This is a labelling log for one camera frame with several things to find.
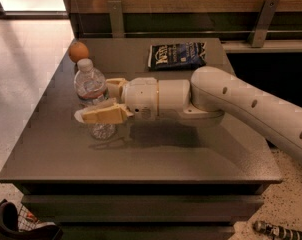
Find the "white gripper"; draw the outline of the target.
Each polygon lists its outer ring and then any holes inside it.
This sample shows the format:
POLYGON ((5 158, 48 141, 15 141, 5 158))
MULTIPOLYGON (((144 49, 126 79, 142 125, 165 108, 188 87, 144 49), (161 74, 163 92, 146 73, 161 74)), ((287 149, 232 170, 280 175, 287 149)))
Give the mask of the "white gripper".
POLYGON ((122 124, 134 115, 136 120, 154 120, 158 111, 158 81, 155 78, 110 78, 106 84, 111 99, 74 113, 84 124, 122 124))

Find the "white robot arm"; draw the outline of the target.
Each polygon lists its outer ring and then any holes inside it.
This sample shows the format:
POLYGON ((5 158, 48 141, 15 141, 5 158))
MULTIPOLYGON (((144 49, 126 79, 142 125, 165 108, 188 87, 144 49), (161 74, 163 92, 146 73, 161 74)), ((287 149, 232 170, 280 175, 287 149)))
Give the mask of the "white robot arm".
POLYGON ((260 90, 221 69, 204 66, 189 80, 153 77, 107 81, 110 98, 77 111, 84 124, 122 124, 170 118, 191 124, 228 113, 302 164, 302 107, 260 90))

